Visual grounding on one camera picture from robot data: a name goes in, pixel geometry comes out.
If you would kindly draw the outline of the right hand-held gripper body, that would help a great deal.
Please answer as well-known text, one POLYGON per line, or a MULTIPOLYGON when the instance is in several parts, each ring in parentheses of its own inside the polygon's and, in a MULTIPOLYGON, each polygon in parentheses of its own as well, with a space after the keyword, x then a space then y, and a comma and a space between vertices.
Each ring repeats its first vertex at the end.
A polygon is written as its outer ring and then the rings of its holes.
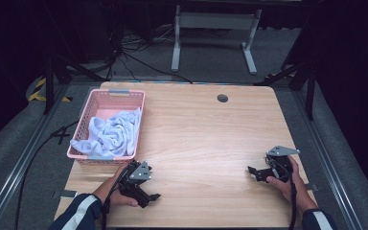
POLYGON ((293 173, 288 157, 299 153, 299 149, 275 146, 266 153, 265 162, 270 167, 274 177, 282 182, 287 182, 293 173))

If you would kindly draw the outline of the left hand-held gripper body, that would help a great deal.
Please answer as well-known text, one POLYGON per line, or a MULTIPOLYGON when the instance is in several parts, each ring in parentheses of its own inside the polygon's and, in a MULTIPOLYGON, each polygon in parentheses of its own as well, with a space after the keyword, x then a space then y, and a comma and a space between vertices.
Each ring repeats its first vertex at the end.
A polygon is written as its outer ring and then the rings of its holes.
POLYGON ((150 180, 148 162, 132 161, 122 172, 118 182, 119 191, 123 196, 134 198, 140 207, 145 208, 152 201, 152 196, 143 191, 140 185, 148 180, 150 180))

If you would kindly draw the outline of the white printed towel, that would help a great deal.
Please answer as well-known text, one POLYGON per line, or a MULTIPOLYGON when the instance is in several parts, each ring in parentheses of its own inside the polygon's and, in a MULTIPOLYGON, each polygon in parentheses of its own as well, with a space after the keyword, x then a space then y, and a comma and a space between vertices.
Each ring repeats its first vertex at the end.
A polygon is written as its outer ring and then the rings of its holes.
POLYGON ((104 120, 92 117, 88 124, 88 138, 71 140, 75 150, 88 156, 120 157, 135 151, 142 110, 120 111, 104 120))

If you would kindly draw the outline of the pink plastic basket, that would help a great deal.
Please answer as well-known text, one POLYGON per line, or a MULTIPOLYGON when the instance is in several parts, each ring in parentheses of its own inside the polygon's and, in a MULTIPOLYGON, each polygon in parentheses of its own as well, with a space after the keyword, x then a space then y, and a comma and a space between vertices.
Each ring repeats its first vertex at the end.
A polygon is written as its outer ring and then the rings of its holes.
MULTIPOLYGON (((120 111, 134 111, 138 107, 144 111, 146 93, 142 90, 128 90, 128 89, 94 89, 90 92, 83 111, 80 115, 77 128, 72 138, 75 140, 85 140, 88 138, 88 124, 92 117, 100 117, 104 120, 114 116, 120 111)), ((142 123, 142 116, 139 131, 137 134, 137 142, 135 151, 132 155, 125 154, 120 157, 100 157, 88 156, 81 153, 69 144, 67 156, 76 160, 80 164, 121 164, 128 162, 135 158, 137 146, 140 136, 140 128, 142 123)))

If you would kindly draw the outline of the person's left hand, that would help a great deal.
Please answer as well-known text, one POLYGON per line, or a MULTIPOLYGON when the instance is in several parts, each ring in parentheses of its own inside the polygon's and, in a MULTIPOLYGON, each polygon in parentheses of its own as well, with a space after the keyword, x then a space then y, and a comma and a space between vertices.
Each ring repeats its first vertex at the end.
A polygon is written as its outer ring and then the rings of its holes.
MULTIPOLYGON (((97 196, 101 202, 105 202, 108 194, 111 192, 113 185, 116 180, 119 178, 120 174, 127 167, 127 164, 124 164, 119 167, 119 169, 114 173, 113 176, 107 178, 107 180, 102 183, 94 192, 93 195, 97 196)), ((110 196, 110 204, 112 206, 125 205, 131 207, 137 207, 138 202, 132 198, 125 195, 121 195, 119 191, 114 191, 110 196)))

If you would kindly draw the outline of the person's right hand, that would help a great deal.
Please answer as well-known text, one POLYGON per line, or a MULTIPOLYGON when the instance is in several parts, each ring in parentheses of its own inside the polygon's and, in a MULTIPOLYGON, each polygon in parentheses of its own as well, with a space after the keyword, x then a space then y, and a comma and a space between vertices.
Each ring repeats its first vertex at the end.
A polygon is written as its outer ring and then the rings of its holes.
MULTIPOLYGON (((295 198, 296 207, 302 213, 310 209, 316 209, 317 204, 311 199, 310 195, 307 192, 305 183, 299 174, 298 164, 291 156, 289 156, 288 159, 291 163, 292 170, 293 170, 292 180, 293 180, 293 183, 296 189, 296 198, 295 198)), ((290 182, 282 182, 281 180, 273 176, 268 176, 266 178, 266 182, 270 184, 271 186, 273 186, 274 188, 278 189, 280 193, 285 197, 286 200, 288 200, 289 202, 292 202, 290 182)))

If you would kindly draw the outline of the black tripod stand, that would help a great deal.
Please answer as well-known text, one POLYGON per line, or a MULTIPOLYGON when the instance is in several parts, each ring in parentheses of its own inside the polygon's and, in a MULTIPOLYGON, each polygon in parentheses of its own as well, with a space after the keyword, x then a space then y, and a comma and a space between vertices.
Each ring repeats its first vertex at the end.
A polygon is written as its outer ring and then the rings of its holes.
POLYGON ((54 79, 57 79, 60 84, 68 84, 71 82, 72 78, 67 70, 67 66, 73 67, 93 81, 106 81, 106 79, 101 78, 75 61, 58 54, 50 55, 46 60, 44 73, 46 79, 46 103, 44 114, 48 114, 55 103, 54 79))
POLYGON ((312 62, 303 62, 286 68, 282 72, 272 75, 269 74, 263 81, 256 82, 255 86, 269 86, 275 81, 279 81, 284 77, 294 75, 288 88, 291 91, 300 91, 305 83, 307 83, 307 93, 305 100, 306 113, 309 119, 313 120, 313 97, 315 90, 316 75, 314 72, 314 64, 312 62))

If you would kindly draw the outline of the yellow black floor tape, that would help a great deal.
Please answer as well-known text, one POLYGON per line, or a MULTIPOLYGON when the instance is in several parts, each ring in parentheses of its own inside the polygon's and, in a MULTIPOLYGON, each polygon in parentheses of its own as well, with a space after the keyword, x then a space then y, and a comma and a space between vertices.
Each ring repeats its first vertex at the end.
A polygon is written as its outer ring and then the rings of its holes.
POLYGON ((42 96, 40 94, 41 89, 45 86, 46 83, 46 79, 44 77, 42 77, 36 84, 33 92, 31 93, 30 97, 29 97, 29 101, 41 101, 41 102, 45 102, 46 101, 46 97, 42 96))

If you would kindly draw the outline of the metal floor rail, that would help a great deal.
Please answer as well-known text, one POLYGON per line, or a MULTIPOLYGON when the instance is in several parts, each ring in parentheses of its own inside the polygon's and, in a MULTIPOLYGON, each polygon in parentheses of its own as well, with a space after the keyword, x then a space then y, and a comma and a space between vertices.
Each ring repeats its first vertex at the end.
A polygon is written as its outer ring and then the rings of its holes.
POLYGON ((320 114, 311 120, 301 92, 291 93, 295 100, 303 127, 307 130, 312 149, 301 148, 303 163, 311 167, 317 162, 319 174, 309 170, 309 179, 325 178, 326 183, 316 193, 320 203, 334 207, 341 230, 365 230, 363 204, 368 199, 368 180, 358 165, 334 115, 322 97, 320 114))
POLYGON ((24 181, 38 150, 48 140, 44 132, 68 88, 68 85, 57 88, 55 103, 48 114, 43 114, 45 103, 31 103, 0 133, 0 218, 24 181))

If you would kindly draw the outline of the grey metal stand frame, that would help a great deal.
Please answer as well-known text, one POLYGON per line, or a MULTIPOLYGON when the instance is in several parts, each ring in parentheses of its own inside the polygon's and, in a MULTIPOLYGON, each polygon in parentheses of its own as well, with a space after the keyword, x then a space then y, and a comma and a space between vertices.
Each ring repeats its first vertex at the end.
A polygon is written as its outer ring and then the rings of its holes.
POLYGON ((248 31, 249 36, 241 44, 243 56, 251 75, 257 74, 257 67, 252 56, 251 46, 261 19, 261 10, 251 14, 214 13, 214 12, 187 12, 177 5, 174 16, 174 46, 172 51, 173 72, 179 70, 180 62, 180 30, 185 29, 223 29, 248 31))

